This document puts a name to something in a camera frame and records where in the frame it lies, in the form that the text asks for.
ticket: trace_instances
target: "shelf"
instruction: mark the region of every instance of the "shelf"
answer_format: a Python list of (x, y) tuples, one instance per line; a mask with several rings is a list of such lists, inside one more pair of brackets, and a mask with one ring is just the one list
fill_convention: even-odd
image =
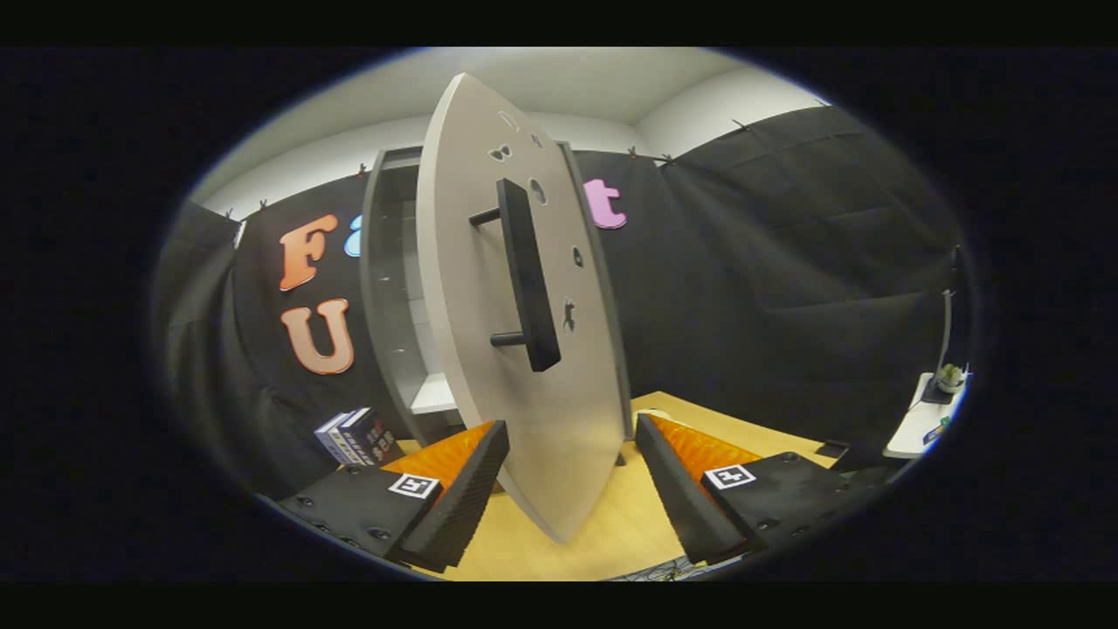
[(419, 388), (419, 393), (411, 401), (411, 413), (420, 416), (423, 413), (437, 413), (439, 411), (452, 411), (458, 406), (454, 403), (451, 395), (451, 387), (446, 383), (445, 374), (428, 374)]

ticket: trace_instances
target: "door handle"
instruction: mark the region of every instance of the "door handle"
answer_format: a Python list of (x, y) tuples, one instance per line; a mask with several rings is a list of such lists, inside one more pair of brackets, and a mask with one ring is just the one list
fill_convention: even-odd
[(493, 347), (523, 345), (528, 350), (532, 371), (546, 372), (561, 356), (528, 191), (508, 179), (500, 179), (496, 198), (498, 207), (472, 215), (470, 223), (477, 227), (490, 220), (501, 220), (520, 332), (491, 335), (490, 344)]

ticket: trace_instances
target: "table surface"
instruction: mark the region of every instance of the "table surface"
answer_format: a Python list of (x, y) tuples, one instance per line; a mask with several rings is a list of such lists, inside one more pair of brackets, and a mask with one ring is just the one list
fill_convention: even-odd
[[(761, 457), (793, 451), (830, 468), (836, 459), (815, 454), (822, 442), (751, 425), (657, 392), (633, 400), (671, 419)], [(400, 441), (405, 452), (417, 442)], [(590, 517), (569, 544), (553, 542), (504, 493), (485, 508), (457, 568), (436, 574), (451, 581), (603, 581), (684, 555), (664, 512), (648, 467), (633, 442), (622, 446), (625, 466), (615, 467)]]
[(882, 452), (885, 457), (894, 459), (916, 459), (920, 457), (939, 441), (937, 438), (925, 445), (923, 436), (935, 430), (939, 426), (941, 418), (955, 417), (959, 403), (963, 401), (964, 395), (966, 395), (966, 384), (963, 385), (963, 391), (955, 394), (950, 404), (929, 404), (927, 402), (917, 404), (917, 401), (923, 394), (923, 388), (927, 387), (930, 380), (931, 373), (920, 374), (920, 380), (917, 381), (916, 393), (912, 394), (912, 400), (909, 401), (911, 410), (904, 414), (904, 419), (897, 427), (897, 432), (893, 435), (892, 440), (885, 446)]

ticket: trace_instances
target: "orange letter u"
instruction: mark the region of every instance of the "orange letter u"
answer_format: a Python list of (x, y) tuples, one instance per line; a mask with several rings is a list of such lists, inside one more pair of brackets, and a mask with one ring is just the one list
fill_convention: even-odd
[(331, 298), (319, 304), (319, 314), (326, 321), (330, 342), (334, 345), (332, 356), (323, 356), (314, 347), (311, 327), (307, 325), (311, 320), (310, 307), (292, 307), (281, 314), (280, 321), (287, 327), (287, 336), (291, 337), (295, 358), (309, 371), (324, 375), (340, 374), (353, 364), (353, 343), (350, 341), (349, 330), (345, 328), (348, 307), (349, 302), (344, 298)]

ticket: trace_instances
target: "potted plant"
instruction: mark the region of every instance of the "potted plant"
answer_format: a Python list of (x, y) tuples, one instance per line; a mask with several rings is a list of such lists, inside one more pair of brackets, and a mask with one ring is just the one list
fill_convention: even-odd
[(963, 370), (956, 368), (948, 363), (940, 368), (939, 372), (936, 374), (936, 387), (939, 391), (944, 393), (958, 393), (963, 391), (963, 384), (966, 382), (966, 375)]

